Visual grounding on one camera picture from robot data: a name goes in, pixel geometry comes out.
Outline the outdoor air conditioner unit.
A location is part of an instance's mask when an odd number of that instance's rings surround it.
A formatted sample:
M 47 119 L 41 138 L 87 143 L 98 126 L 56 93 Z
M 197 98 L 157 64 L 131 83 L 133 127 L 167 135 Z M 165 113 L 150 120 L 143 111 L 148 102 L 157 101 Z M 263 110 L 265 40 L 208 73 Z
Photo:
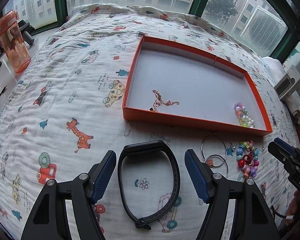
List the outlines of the outdoor air conditioner unit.
M 259 54 L 271 54 L 286 31 L 283 20 L 257 5 L 240 36 Z

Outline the printed white quilt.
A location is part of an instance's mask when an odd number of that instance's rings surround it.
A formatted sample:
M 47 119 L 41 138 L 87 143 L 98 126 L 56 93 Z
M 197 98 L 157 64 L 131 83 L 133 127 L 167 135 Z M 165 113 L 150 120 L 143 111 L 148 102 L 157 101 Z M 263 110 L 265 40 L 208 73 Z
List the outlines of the printed white quilt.
M 145 35 L 193 45 L 248 71 L 273 128 L 257 143 L 256 181 L 268 205 L 288 209 L 295 188 L 267 146 L 276 137 L 294 146 L 299 141 L 265 62 L 204 19 L 163 15 L 152 7 L 81 5 L 37 51 L 0 113 L 0 225 L 10 237 L 21 238 L 42 189 L 36 176 L 41 153 L 56 164 L 61 181 L 90 168 L 107 150 L 120 153 L 132 142 L 162 139 L 178 160 L 189 147 L 200 153 L 202 132 L 125 121 L 121 100 L 106 102 L 109 85 L 126 84 L 128 65 Z

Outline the folded white towel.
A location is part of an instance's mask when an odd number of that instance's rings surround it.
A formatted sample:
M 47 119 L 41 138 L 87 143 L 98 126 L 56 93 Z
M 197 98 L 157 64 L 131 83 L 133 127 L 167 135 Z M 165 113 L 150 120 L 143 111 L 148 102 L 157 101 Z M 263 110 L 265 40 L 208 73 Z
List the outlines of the folded white towel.
M 292 116 L 300 117 L 300 96 L 297 93 L 300 87 L 300 71 L 293 64 L 285 67 L 272 57 L 266 56 L 262 59 L 274 80 L 274 89 L 279 100 L 287 105 Z

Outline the black wrist band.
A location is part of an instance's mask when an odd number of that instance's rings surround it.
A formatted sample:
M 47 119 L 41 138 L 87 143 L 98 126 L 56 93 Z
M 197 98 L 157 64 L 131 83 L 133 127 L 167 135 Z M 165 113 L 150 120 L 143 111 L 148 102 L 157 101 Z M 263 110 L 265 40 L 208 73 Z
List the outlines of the black wrist band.
M 117 177 L 127 217 L 138 229 L 159 222 L 163 233 L 178 225 L 182 199 L 177 159 L 162 139 L 126 145 L 119 156 Z

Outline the white product box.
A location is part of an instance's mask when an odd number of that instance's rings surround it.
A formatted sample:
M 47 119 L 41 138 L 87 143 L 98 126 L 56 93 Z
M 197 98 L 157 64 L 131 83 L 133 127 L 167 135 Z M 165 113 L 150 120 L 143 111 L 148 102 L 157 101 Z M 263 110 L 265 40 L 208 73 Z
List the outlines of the white product box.
M 275 85 L 274 89 L 281 101 L 291 96 L 300 87 L 300 72 L 296 66 L 291 65 L 284 76 Z

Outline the large silver hoop earring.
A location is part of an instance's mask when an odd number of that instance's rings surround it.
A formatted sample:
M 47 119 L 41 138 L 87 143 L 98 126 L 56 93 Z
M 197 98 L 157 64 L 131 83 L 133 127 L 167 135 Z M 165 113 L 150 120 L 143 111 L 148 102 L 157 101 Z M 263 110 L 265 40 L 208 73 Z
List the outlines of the large silver hoop earring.
M 223 165 L 226 161 L 226 145 L 224 141 L 216 135 L 207 135 L 200 146 L 201 155 L 204 162 L 219 158 L 221 163 L 217 167 Z

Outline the orange water bottle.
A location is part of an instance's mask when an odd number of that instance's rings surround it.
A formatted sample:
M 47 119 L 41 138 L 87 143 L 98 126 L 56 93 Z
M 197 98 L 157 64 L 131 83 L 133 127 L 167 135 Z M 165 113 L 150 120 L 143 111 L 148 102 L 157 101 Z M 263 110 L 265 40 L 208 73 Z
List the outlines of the orange water bottle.
M 18 25 L 18 13 L 13 9 L 0 18 L 0 43 L 15 73 L 30 64 L 31 57 Z

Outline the orange shallow tray box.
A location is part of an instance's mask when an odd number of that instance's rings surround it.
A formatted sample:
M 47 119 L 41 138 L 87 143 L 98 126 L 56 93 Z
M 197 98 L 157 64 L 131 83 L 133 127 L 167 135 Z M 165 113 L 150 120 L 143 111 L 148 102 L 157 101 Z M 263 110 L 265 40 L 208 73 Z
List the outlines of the orange shallow tray box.
M 265 136 L 262 98 L 243 68 L 182 43 L 144 36 L 122 100 L 123 118 Z

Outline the black handheld device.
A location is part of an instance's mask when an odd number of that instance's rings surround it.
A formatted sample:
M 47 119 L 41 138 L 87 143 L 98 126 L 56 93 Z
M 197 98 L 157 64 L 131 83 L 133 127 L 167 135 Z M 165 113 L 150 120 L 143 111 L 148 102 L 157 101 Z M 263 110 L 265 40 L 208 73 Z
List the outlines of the black handheld device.
M 24 20 L 20 20 L 18 22 L 18 26 L 23 37 L 23 40 L 31 46 L 34 43 L 34 38 L 31 36 L 31 33 L 35 31 L 34 27 L 30 25 L 29 22 L 25 22 Z

